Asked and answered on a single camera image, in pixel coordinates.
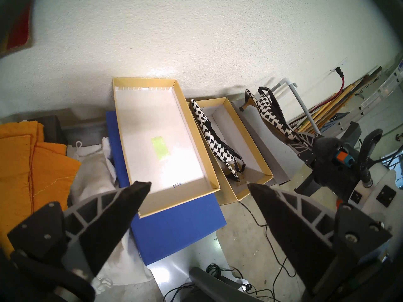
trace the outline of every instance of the black and white patterned shoe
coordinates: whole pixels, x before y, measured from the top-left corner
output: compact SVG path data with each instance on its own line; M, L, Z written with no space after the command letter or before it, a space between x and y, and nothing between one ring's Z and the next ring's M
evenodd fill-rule
M267 91L269 97L267 97L263 91ZM305 138L300 136L299 133L293 131L293 129L291 129L291 127L285 121L283 112L281 111L273 92L268 87L259 87L258 92L261 94L259 100L257 100L254 95L246 89L245 104L240 107L239 110L243 111L243 108L246 108L248 105L255 106L263 121L266 121L271 126L276 128L280 133L283 134L286 140L309 147Z
M202 129L203 135L207 140L207 143L210 146L210 149L213 151L213 154L220 159L221 162L223 162L226 167L231 171L231 174L227 175L230 179L240 182L240 178L237 174L237 172L243 172L245 170L246 164L242 157L231 147L229 147L227 144L225 144L214 132L214 130L211 128L211 122L210 120L207 119L206 115L202 112L200 109L199 105L197 105L196 101L192 99L190 101L192 111L194 114L194 117L196 119L197 124L200 126ZM240 159L242 161L242 168L240 169L238 166L238 163L236 161L236 158ZM231 167L231 163L234 163L235 169Z

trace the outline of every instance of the wall outlet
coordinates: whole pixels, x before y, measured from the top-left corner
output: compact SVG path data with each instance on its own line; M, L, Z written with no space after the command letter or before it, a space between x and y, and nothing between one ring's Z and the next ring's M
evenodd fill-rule
M342 65L345 65L345 64L348 63L348 62L349 62L349 60L348 60L348 58L346 57L346 58L344 58L341 62L339 62L337 65L335 65L332 69L330 69L330 71L331 71L331 72L335 72L337 67L340 67L341 69L343 69L343 68L342 68Z

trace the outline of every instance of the gray metal plate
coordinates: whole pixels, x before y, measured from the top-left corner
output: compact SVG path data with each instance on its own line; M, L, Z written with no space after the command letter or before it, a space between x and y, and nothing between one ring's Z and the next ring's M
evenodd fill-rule
M216 232L147 267L152 272L164 296L168 291L190 282L189 271L192 267L206 270L211 263L217 264L222 269L231 269L222 252ZM223 271L221 275L237 283L247 283L245 280L235 278L231 272ZM181 292L186 293L186 290L188 289L179 291L174 301L179 302ZM166 300L170 301L175 292L176 290L167 295Z

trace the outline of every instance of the gray box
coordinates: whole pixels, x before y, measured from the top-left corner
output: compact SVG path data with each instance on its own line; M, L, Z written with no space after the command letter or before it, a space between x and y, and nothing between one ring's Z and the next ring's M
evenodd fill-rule
M278 140L270 132L255 107L248 106L243 112L239 110L239 107L244 102L245 99L239 99L231 104L273 173L274 178L266 185L271 186L288 182L304 163L290 147Z

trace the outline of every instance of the floor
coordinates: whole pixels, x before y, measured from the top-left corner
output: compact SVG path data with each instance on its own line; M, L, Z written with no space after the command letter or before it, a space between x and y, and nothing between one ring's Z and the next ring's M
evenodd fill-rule
M310 174L311 170L303 166L293 179L284 185L274 185L274 188L292 191ZM328 188L321 188L312 198L329 209L336 210L336 195ZM257 204L249 195L242 202L251 210L260 224L264 224L264 218ZM221 206L227 225L219 229L216 234L221 248L230 266L241 271L244 278L249 280L257 290L271 289L273 281L280 270L280 266L274 258L273 252L264 236L264 228L256 225L250 213L240 204L233 203ZM274 251L280 261L285 255L268 229L268 237L274 247ZM289 261L285 267L293 275L294 269ZM283 270L276 280L276 299L281 302L300 301L304 292L304 284L298 275L289 278ZM271 296L270 292L258 293L258 296ZM261 298L261 301L272 301L270 298ZM114 286L107 289L96 298L97 302L106 301L163 301L163 296L155 280L147 283Z

